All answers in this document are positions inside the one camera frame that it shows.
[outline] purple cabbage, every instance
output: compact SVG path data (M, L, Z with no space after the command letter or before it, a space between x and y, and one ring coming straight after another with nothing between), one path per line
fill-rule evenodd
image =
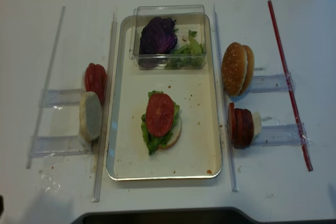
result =
M175 22L171 18L153 18L142 30L141 55L168 54L177 44L174 33Z

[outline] plastic container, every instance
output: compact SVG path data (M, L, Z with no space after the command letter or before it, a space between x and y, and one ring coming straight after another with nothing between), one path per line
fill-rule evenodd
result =
M143 28L154 17L172 18L175 20L177 45L175 51L189 44L188 31L196 31L195 40L203 47L202 54L139 54L140 38ZM201 69L205 64L205 12L203 5L184 6L142 6L134 11L135 32L131 43L132 58L136 59L139 69Z

